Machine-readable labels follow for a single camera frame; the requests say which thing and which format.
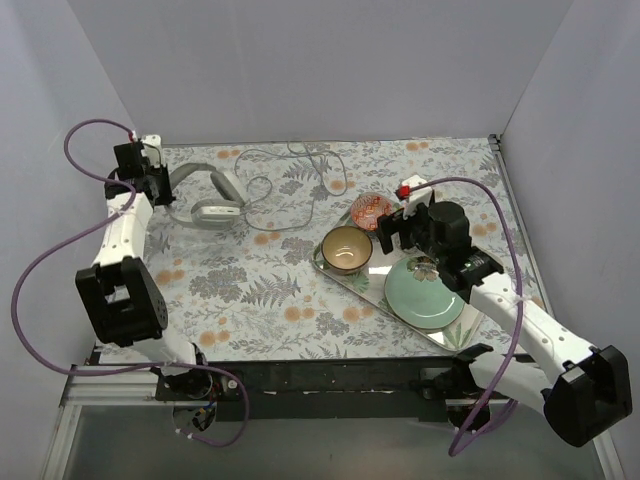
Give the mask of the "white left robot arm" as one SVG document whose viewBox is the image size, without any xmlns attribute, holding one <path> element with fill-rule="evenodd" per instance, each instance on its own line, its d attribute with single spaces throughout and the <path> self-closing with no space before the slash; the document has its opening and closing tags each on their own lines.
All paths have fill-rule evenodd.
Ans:
<svg viewBox="0 0 640 480">
<path fill-rule="evenodd" d="M 104 186 L 110 215 L 92 265 L 75 284 L 98 340 L 130 347 L 156 365 L 166 388 L 193 400 L 211 394 L 213 377 L 198 365 L 204 354 L 169 326 L 166 302 L 143 262 L 147 227 L 156 206 L 174 200 L 158 147 L 140 140 L 114 147 L 118 167 Z"/>
</svg>

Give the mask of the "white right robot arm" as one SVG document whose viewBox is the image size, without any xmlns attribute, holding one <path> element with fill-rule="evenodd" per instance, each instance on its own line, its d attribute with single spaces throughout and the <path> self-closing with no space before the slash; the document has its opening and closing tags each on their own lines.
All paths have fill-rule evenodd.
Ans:
<svg viewBox="0 0 640 480">
<path fill-rule="evenodd" d="M 419 203 L 377 221 L 384 253 L 416 248 L 435 262 L 444 285 L 491 318 L 534 360 L 513 361 L 481 346 L 458 361 L 454 389 L 464 397 L 496 391 L 540 413 L 566 443 L 581 447 L 631 415 L 628 361 L 613 346 L 598 348 L 573 334 L 534 301 L 517 293 L 502 265 L 475 246 L 464 209 L 453 202 Z"/>
</svg>

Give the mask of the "white over-ear headphones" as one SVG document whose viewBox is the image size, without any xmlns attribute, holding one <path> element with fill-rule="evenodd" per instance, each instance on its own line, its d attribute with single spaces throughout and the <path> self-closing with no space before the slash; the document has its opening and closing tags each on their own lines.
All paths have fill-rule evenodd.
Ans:
<svg viewBox="0 0 640 480">
<path fill-rule="evenodd" d="M 172 206 L 166 206 L 168 216 L 178 225 L 197 230 L 222 231 L 230 229 L 249 204 L 249 194 L 239 178 L 229 170 L 220 170 L 206 163 L 187 163 L 169 174 L 172 188 L 179 186 L 192 174 L 208 172 L 218 198 L 202 199 L 194 203 L 189 216 L 183 217 Z"/>
</svg>

